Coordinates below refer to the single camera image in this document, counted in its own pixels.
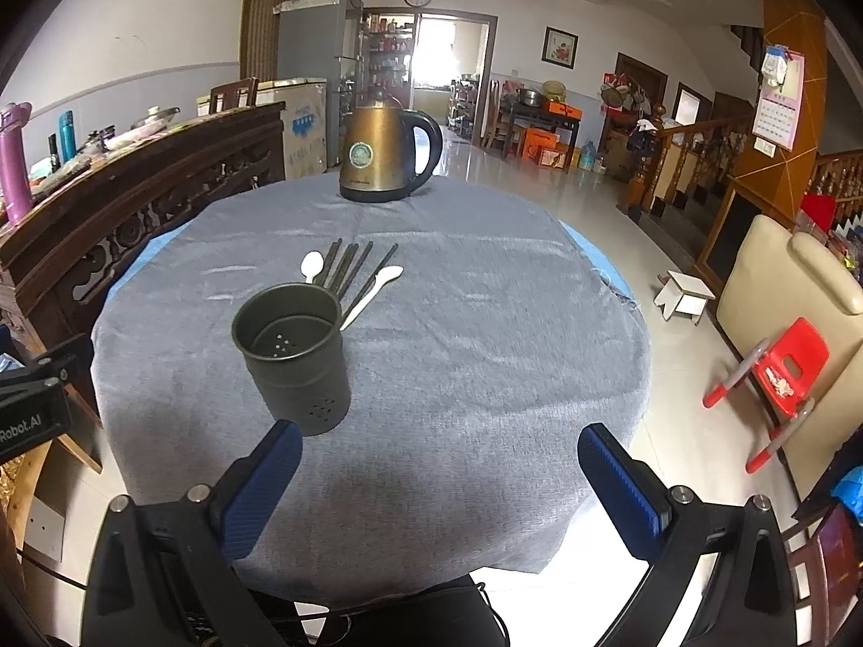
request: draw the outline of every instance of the refrigerator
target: refrigerator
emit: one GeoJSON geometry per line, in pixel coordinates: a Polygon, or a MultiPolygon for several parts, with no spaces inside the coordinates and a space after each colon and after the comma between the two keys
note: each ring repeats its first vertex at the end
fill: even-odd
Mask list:
{"type": "MultiPolygon", "coordinates": [[[[326,172],[326,81],[322,77],[273,80],[258,85],[256,104],[283,101],[282,146],[285,153],[285,179],[320,175],[326,172]]],[[[240,106],[246,106],[245,93],[240,106]]],[[[222,110],[222,100],[217,111],[222,110]]],[[[210,111],[210,96],[197,98],[197,115],[210,111]]]]}
{"type": "Polygon", "coordinates": [[[299,0],[276,5],[279,17],[279,78],[326,79],[326,163],[341,163],[347,115],[364,85],[362,2],[299,0]]]}

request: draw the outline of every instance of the framed painting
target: framed painting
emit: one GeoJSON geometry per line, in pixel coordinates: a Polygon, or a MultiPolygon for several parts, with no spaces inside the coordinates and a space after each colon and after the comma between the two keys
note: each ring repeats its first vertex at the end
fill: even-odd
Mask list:
{"type": "Polygon", "coordinates": [[[562,65],[572,70],[576,65],[576,48],[578,37],[560,29],[545,27],[545,45],[542,49],[542,60],[546,63],[562,65]]]}

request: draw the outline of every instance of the side table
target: side table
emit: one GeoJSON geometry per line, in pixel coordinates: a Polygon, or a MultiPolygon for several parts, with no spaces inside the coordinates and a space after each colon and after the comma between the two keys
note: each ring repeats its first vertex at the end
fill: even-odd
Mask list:
{"type": "Polygon", "coordinates": [[[716,296],[700,278],[668,271],[668,281],[653,303],[662,308],[662,317],[668,321],[672,314],[688,314],[696,325],[701,321],[704,307],[716,296]]]}

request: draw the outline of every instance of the kettle handle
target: kettle handle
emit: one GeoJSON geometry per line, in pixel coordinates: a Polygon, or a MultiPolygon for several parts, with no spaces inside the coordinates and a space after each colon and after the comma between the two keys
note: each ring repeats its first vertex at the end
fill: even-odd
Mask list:
{"type": "Polygon", "coordinates": [[[412,176],[407,181],[407,193],[411,194],[422,187],[429,177],[432,176],[434,169],[437,167],[437,162],[440,160],[440,154],[443,153],[443,133],[440,131],[440,125],[433,120],[425,112],[418,112],[413,109],[403,109],[401,118],[407,127],[406,131],[409,134],[411,143],[413,140],[413,127],[421,128],[428,134],[429,137],[429,162],[420,174],[412,176]]]}

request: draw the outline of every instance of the utensil holder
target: utensil holder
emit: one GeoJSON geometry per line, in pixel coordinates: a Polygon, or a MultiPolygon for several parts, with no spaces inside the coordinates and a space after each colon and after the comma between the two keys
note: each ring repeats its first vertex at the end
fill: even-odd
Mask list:
{"type": "Polygon", "coordinates": [[[342,308],[319,285],[290,283],[258,292],[231,324],[231,337],[273,418],[303,436],[332,430],[351,407],[342,308]]]}

